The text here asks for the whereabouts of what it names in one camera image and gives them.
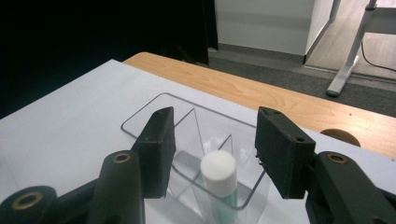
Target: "brass insert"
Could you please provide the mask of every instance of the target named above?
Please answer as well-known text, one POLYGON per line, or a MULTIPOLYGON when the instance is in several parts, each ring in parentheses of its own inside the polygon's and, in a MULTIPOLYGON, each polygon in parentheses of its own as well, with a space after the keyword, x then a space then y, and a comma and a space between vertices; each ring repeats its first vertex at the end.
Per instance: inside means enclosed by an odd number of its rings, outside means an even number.
POLYGON ((115 163, 124 163, 131 159, 131 156, 127 153, 119 153, 113 157, 115 163))
POLYGON ((338 164, 347 164, 347 158, 340 154, 330 153, 327 155, 327 158, 330 161, 338 163, 338 164))
POLYGON ((12 209, 23 210, 33 207, 43 199, 44 195, 40 191, 28 192, 17 198, 12 204, 12 209))

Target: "clear plastic tray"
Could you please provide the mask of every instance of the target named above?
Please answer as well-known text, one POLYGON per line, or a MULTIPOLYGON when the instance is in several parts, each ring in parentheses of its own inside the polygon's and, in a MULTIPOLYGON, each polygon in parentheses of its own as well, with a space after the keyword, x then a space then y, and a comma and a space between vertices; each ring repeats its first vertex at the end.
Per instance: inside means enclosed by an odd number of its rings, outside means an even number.
POLYGON ((177 152, 167 196, 188 207, 205 223, 257 223, 266 205, 270 183, 263 179, 265 172, 255 157, 256 128, 163 93, 122 123, 121 129, 134 141, 151 114, 168 106, 175 111, 177 152), (200 162, 213 150, 226 150, 235 158, 238 179, 236 206, 225 203, 205 189, 200 162))

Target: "white bottle cap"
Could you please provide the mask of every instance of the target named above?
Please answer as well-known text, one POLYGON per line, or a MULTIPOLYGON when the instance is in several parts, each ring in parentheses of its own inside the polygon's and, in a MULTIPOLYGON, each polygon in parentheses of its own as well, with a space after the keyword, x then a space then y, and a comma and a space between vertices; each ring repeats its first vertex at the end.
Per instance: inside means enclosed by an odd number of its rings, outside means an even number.
POLYGON ((227 197, 236 190, 236 164, 229 152, 209 152, 201 161, 201 173, 206 189, 220 198, 227 197))

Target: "cable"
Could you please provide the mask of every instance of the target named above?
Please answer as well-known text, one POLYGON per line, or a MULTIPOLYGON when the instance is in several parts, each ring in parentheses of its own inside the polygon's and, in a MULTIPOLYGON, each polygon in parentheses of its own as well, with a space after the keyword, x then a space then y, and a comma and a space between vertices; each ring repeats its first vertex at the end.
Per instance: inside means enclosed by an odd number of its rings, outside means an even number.
POLYGON ((367 63, 369 63, 370 65, 375 66, 375 67, 380 67, 380 68, 388 69, 388 70, 390 70, 390 71, 396 72, 396 69, 389 68, 389 67, 384 67, 384 66, 380 66, 380 65, 376 65, 376 64, 370 63, 370 62, 366 59, 366 56, 364 55, 363 41, 361 41, 361 53, 363 54, 364 60, 365 60, 367 63))

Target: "small bottle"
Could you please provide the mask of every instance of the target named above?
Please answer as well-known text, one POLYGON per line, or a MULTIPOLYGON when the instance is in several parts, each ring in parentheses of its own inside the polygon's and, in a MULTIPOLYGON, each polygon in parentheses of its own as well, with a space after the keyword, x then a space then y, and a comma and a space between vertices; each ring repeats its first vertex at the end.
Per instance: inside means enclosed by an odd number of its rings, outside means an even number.
MULTIPOLYGON (((236 163, 233 155, 221 150, 209 152, 201 161, 201 173, 208 191, 228 205, 237 206, 236 163)), ((235 222, 236 210, 214 198, 211 199, 210 204, 215 223, 232 224, 235 222)))

